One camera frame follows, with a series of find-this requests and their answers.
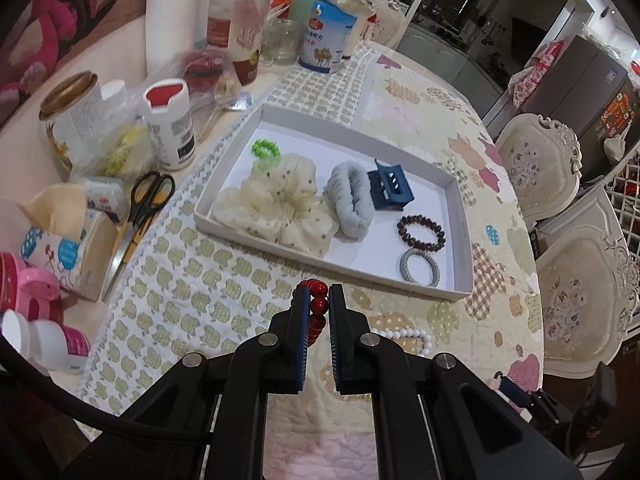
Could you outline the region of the cream dotted fabric scrunchie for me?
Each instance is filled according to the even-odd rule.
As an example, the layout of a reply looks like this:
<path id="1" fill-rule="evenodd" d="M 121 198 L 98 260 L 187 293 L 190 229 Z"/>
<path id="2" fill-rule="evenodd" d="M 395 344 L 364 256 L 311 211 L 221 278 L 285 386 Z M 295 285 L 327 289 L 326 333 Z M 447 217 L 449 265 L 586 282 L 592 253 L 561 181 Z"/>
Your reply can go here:
<path id="1" fill-rule="evenodd" d="M 316 165 L 299 154 L 256 160 L 239 186 L 218 194 L 210 216 L 314 258 L 326 254 L 338 231 L 334 212 L 318 193 Z"/>

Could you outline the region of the light blue fluffy scrunchie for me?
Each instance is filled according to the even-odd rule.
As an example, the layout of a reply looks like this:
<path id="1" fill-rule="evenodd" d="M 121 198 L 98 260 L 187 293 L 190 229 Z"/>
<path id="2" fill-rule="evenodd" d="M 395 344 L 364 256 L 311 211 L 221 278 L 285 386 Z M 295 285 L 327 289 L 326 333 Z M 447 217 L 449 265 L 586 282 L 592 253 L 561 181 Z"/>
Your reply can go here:
<path id="1" fill-rule="evenodd" d="M 341 162 L 333 168 L 324 195 L 334 208 L 343 234 L 363 240 L 375 213 L 367 170 L 351 160 Z"/>

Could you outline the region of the dark blue hair claw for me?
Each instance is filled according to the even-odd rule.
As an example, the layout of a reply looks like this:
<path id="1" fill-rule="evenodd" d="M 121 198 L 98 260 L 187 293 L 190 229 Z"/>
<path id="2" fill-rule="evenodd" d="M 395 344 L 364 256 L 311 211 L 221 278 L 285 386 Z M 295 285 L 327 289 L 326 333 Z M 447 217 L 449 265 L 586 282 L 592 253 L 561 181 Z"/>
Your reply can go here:
<path id="1" fill-rule="evenodd" d="M 377 160 L 368 172 L 370 195 L 376 210 L 403 211 L 414 201 L 413 192 L 400 165 L 386 166 Z"/>

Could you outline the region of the white shallow cardboard tray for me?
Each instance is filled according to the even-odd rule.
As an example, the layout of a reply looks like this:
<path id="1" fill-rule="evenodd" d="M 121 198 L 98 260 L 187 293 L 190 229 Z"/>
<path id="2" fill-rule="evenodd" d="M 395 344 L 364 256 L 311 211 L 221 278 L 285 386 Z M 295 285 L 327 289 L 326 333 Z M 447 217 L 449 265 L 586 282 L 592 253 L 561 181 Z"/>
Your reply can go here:
<path id="1" fill-rule="evenodd" d="M 457 180 L 294 110 L 262 104 L 235 125 L 194 221 L 230 242 L 420 295 L 473 290 Z"/>

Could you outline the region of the tissue pack with tissue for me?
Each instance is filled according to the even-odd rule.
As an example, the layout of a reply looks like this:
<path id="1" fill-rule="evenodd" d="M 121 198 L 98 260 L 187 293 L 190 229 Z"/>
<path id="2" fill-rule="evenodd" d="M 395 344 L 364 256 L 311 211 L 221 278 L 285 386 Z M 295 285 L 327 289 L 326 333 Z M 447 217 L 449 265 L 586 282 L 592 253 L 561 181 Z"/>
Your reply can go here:
<path id="1" fill-rule="evenodd" d="M 127 206 L 117 180 L 51 185 L 17 206 L 30 225 L 21 256 L 51 272 L 68 292 L 96 301 Z"/>

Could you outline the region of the cream ornate chair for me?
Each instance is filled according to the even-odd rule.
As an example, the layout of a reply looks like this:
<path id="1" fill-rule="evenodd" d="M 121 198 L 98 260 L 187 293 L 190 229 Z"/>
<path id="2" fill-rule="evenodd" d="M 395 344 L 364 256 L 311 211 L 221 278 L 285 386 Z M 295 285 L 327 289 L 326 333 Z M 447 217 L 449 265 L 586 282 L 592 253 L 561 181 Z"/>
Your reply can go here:
<path id="1" fill-rule="evenodd" d="M 526 224 L 554 217 L 577 195 L 582 150 L 576 133 L 556 119 L 519 114 L 502 129 L 498 153 Z"/>
<path id="2" fill-rule="evenodd" d="M 537 230 L 544 374 L 585 379 L 613 361 L 639 311 L 639 268 L 597 186 Z"/>

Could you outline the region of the pink plastic toy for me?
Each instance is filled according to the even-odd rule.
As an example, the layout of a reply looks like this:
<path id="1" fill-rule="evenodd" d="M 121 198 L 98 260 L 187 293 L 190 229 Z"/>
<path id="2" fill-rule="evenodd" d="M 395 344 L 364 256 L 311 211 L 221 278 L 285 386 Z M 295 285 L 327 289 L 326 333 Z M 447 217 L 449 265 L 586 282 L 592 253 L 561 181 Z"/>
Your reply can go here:
<path id="1" fill-rule="evenodd" d="M 15 311 L 27 321 L 63 322 L 61 286 L 49 271 L 30 266 L 21 257 L 1 254 L 1 313 Z"/>

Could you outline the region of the white bottle red cap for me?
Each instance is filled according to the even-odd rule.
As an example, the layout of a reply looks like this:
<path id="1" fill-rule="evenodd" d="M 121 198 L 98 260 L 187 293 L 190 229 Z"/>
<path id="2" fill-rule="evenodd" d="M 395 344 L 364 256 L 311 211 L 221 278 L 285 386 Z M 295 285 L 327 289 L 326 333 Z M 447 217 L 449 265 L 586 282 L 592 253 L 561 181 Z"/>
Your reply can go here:
<path id="1" fill-rule="evenodd" d="M 180 78 L 152 84 L 142 96 L 142 115 L 160 166 L 174 171 L 188 166 L 195 152 L 189 88 Z"/>

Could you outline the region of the red item in plastic bag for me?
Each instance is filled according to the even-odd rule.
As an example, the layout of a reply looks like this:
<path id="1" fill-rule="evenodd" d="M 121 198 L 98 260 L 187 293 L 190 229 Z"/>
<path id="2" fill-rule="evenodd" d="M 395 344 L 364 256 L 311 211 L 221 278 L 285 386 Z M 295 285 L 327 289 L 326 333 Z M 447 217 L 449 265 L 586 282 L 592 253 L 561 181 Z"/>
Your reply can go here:
<path id="1" fill-rule="evenodd" d="M 182 79 L 188 87 L 192 110 L 225 106 L 241 92 L 241 84 L 228 54 L 216 49 L 180 52 L 163 67 L 168 77 Z"/>

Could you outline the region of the blue white milk powder can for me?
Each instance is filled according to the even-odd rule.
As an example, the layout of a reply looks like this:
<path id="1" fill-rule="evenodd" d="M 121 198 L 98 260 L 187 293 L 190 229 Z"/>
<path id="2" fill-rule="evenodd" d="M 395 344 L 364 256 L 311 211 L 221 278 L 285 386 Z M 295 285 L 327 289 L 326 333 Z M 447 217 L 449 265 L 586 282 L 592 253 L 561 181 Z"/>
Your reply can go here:
<path id="1" fill-rule="evenodd" d="M 341 63 L 356 16 L 326 0 L 314 0 L 298 62 L 307 70 L 332 74 Z"/>

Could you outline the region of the small clear glass jar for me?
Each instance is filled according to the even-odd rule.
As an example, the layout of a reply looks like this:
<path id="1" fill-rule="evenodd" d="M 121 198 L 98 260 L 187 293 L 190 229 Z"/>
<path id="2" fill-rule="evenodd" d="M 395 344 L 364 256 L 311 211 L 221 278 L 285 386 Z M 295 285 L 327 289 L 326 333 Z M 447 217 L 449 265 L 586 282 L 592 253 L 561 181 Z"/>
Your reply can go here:
<path id="1" fill-rule="evenodd" d="M 302 25 L 287 18 L 276 18 L 266 29 L 262 58 L 266 65 L 291 65 L 298 59 Z"/>

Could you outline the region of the gold lid glass jar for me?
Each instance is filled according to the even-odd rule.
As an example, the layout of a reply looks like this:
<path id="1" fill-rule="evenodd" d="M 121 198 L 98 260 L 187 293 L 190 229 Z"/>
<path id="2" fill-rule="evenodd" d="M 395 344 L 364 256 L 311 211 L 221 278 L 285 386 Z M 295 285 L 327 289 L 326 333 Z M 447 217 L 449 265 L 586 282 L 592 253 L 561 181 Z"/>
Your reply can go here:
<path id="1" fill-rule="evenodd" d="M 40 103 L 40 126 L 67 172 L 89 154 L 102 116 L 99 77 L 90 70 L 65 78 Z"/>

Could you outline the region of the yellow lid plastic jar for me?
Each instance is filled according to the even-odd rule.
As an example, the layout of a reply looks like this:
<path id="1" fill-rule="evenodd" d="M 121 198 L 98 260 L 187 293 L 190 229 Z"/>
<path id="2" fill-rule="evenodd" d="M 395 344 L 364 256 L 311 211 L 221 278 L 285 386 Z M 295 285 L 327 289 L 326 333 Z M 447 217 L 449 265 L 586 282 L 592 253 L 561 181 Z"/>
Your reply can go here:
<path id="1" fill-rule="evenodd" d="M 207 47 L 227 53 L 242 86 L 257 77 L 270 1 L 209 0 Z"/>

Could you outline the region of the white paper towel roll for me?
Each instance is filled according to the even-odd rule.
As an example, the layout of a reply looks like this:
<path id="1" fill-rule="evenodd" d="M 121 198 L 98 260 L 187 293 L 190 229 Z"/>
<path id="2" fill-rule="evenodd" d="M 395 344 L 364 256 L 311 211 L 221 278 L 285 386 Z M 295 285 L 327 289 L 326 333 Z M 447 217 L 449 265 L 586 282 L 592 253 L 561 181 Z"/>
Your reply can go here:
<path id="1" fill-rule="evenodd" d="M 149 76 L 176 54 L 193 49 L 196 14 L 198 0 L 146 0 L 145 61 Z"/>

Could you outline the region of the black handled scissors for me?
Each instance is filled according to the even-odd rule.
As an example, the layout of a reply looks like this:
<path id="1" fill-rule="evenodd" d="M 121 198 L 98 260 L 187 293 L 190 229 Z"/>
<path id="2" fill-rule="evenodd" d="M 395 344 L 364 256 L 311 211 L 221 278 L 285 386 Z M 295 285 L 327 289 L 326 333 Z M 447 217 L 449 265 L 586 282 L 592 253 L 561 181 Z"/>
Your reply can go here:
<path id="1" fill-rule="evenodd" d="M 165 207 L 174 195 L 176 182 L 170 174 L 163 174 L 157 170 L 144 174 L 131 189 L 130 211 L 122 236 L 112 255 L 110 266 L 106 272 L 101 300 L 105 302 L 110 296 L 120 270 L 125 264 L 125 257 L 129 247 L 137 235 L 143 235 L 153 218 Z"/>

